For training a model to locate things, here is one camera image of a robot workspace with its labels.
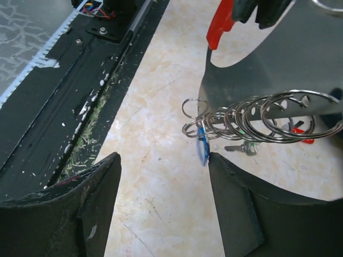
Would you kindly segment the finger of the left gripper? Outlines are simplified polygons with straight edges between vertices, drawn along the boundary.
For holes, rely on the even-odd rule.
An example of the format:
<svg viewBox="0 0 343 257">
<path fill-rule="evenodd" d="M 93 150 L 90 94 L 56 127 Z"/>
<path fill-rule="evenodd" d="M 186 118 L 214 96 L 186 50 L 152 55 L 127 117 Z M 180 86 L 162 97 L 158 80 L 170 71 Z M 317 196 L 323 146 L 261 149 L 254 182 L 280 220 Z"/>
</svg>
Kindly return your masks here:
<svg viewBox="0 0 343 257">
<path fill-rule="evenodd" d="M 259 29 L 274 26 L 289 6 L 289 0 L 235 0 L 233 1 L 232 20 L 245 24 L 255 8 L 255 23 Z"/>
</svg>

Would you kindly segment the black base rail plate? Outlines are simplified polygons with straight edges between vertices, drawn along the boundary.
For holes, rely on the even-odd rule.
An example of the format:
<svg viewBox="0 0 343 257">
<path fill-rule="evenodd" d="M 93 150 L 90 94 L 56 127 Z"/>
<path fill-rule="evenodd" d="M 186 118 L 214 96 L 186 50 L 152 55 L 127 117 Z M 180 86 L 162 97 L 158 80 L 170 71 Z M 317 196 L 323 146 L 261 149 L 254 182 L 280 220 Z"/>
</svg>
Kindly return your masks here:
<svg viewBox="0 0 343 257">
<path fill-rule="evenodd" d="M 1 201 L 86 170 L 168 5 L 107 20 L 77 15 L 1 108 Z"/>
</svg>

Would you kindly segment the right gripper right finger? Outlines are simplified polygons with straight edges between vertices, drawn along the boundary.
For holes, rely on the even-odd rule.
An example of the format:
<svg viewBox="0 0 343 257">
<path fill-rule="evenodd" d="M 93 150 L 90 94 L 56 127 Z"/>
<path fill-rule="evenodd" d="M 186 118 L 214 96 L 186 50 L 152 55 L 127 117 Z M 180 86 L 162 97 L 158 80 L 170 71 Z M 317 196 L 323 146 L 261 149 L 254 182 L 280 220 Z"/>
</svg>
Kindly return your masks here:
<svg viewBox="0 0 343 257">
<path fill-rule="evenodd" d="M 208 163 L 226 256 L 342 256 L 342 200 L 299 195 L 211 153 Z"/>
</svg>

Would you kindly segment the key with red tag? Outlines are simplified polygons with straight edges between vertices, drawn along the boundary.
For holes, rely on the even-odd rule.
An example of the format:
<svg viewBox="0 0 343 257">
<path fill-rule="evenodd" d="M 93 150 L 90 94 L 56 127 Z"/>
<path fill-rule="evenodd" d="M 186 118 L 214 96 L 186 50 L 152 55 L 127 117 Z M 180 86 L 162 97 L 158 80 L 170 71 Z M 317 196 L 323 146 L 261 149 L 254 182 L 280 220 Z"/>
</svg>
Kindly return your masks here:
<svg viewBox="0 0 343 257">
<path fill-rule="evenodd" d="M 300 127 L 304 124 L 304 121 L 300 120 L 298 121 L 293 129 L 292 129 L 292 132 L 293 133 L 304 133 L 304 130 L 300 129 Z M 290 123 L 287 123 L 287 124 L 284 124 L 282 127 L 281 127 L 283 130 L 287 130 L 287 131 L 290 131 Z M 306 144 L 313 144 L 315 142 L 314 139 L 304 139 L 302 140 L 302 143 L 306 143 Z"/>
</svg>

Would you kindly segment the metal key holder red handle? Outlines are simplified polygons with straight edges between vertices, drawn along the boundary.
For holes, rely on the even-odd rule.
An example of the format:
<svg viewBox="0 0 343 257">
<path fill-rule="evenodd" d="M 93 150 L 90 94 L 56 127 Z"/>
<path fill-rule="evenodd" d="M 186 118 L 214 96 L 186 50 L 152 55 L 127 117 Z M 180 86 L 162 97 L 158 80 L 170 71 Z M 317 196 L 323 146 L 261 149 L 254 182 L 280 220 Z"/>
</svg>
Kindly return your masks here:
<svg viewBox="0 0 343 257">
<path fill-rule="evenodd" d="M 203 127 L 216 138 L 294 143 L 342 134 L 342 1 L 289 1 L 273 31 L 234 65 L 211 61 L 232 20 L 233 1 L 221 1 L 207 32 L 205 73 L 197 115 L 182 128 Z M 304 121 L 293 133 L 298 121 Z M 290 131 L 283 130 L 290 123 Z"/>
</svg>

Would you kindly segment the key with green tag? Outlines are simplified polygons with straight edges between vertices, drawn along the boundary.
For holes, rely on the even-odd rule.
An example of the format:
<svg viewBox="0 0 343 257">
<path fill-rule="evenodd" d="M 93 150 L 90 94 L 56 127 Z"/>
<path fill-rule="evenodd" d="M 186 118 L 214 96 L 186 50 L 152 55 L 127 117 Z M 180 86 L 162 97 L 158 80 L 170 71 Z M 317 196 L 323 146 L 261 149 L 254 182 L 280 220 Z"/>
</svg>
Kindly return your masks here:
<svg viewBox="0 0 343 257">
<path fill-rule="evenodd" d="M 228 152 L 241 152 L 245 153 L 248 156 L 254 156 L 257 154 L 257 146 L 259 142 L 243 140 L 243 144 L 238 146 L 225 146 L 224 149 Z"/>
</svg>

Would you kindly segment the key with blue tag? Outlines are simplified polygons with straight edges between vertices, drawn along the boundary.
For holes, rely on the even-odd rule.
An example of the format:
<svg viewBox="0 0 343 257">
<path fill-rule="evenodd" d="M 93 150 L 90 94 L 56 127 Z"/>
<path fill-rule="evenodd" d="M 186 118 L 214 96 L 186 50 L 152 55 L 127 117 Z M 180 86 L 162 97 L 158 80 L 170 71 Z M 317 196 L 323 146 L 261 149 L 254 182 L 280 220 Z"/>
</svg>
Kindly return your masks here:
<svg viewBox="0 0 343 257">
<path fill-rule="evenodd" d="M 197 152 L 202 166 L 205 166 L 209 155 L 210 155 L 210 145 L 207 139 L 204 128 L 201 126 L 197 131 Z"/>
</svg>

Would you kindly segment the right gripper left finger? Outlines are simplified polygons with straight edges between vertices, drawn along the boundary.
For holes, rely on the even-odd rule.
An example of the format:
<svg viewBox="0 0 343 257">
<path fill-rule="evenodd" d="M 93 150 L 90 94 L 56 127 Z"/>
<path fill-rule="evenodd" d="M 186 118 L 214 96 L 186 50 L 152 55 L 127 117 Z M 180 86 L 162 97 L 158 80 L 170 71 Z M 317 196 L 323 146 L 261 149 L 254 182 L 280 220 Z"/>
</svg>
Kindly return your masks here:
<svg viewBox="0 0 343 257">
<path fill-rule="evenodd" d="M 121 171 L 114 152 L 51 187 L 1 201 L 1 256 L 104 256 Z"/>
</svg>

